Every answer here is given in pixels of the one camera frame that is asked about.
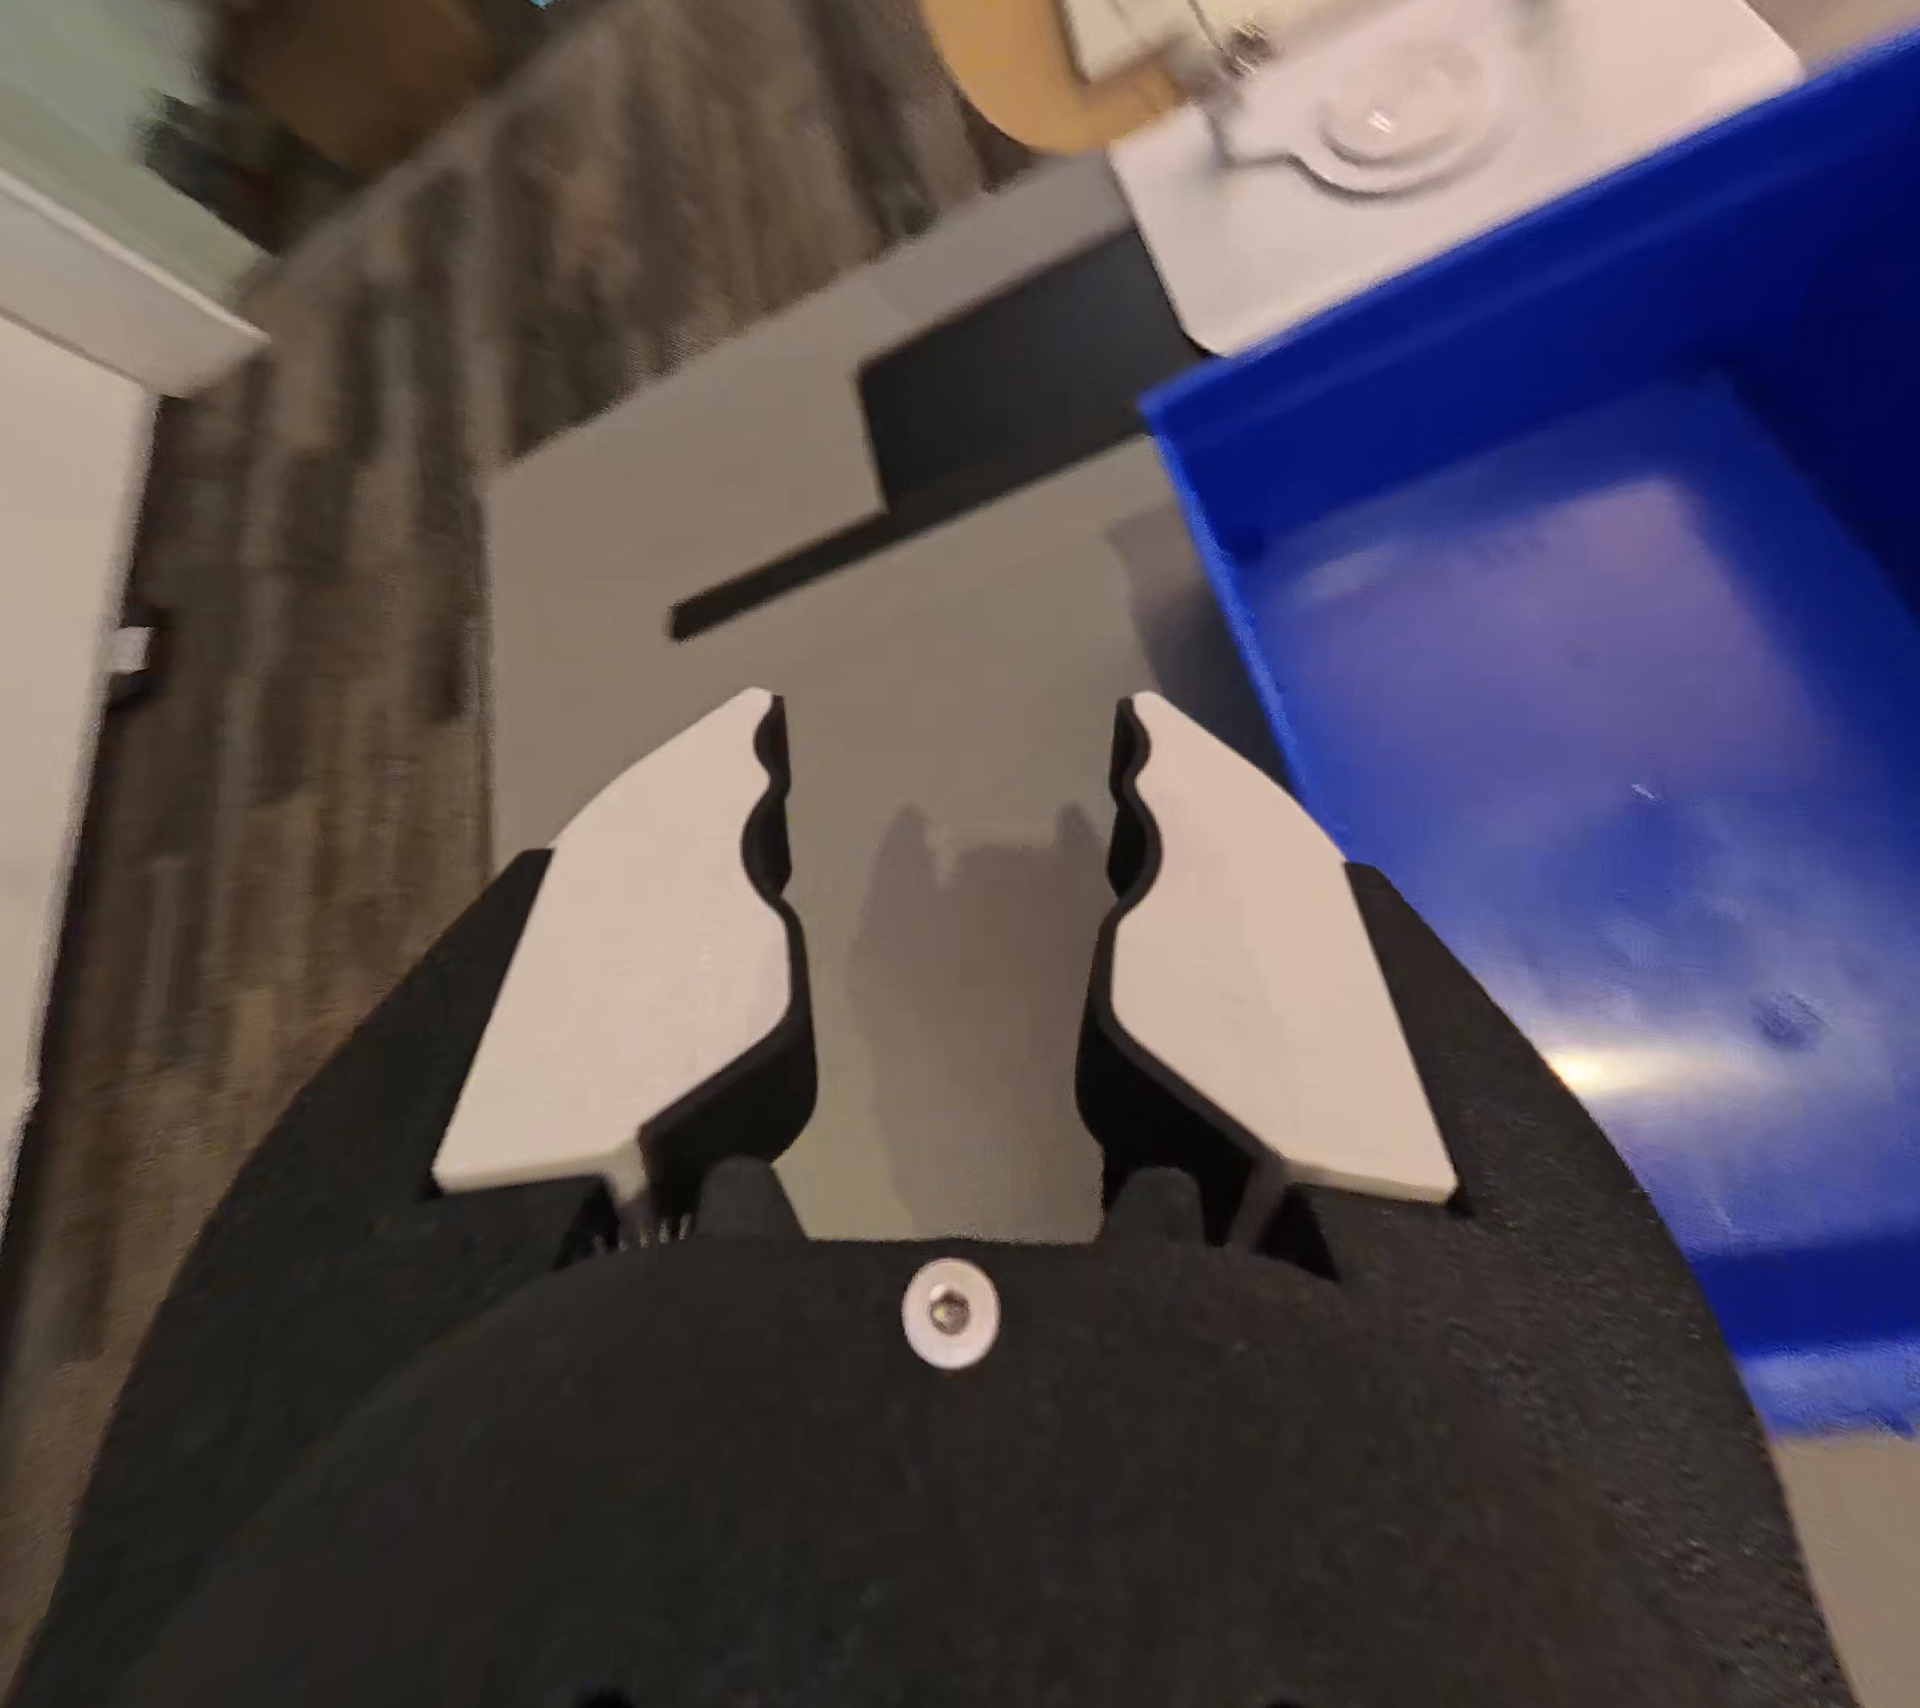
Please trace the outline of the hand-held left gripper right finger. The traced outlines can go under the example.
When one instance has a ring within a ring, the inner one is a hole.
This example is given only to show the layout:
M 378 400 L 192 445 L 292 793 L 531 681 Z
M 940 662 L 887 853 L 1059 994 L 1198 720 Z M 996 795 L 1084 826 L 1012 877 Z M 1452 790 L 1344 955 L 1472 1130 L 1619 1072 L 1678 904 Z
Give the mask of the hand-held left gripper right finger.
M 1354 877 L 1283 784 L 1156 692 L 1116 704 L 1115 896 L 1076 1039 L 1106 1238 L 1270 1250 L 1297 1189 L 1461 1175 Z

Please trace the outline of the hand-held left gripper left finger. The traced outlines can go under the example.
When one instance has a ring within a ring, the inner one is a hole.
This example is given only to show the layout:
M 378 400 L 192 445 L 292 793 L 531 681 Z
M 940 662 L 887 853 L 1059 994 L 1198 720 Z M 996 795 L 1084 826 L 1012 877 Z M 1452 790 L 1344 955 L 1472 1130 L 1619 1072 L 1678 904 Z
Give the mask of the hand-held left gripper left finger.
M 632 762 L 546 846 L 433 1178 L 590 1178 L 653 1226 L 709 1171 L 776 1162 L 818 1096 L 788 901 L 786 706 L 747 687 Z

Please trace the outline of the blue plastic bin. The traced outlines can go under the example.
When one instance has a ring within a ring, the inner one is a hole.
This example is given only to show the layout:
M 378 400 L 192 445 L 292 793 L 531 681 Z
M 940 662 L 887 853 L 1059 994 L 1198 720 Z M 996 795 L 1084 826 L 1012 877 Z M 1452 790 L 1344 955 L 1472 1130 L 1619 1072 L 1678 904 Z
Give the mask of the blue plastic bin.
M 1764 1424 L 1917 1431 L 1917 32 L 1141 410 L 1295 793 Z

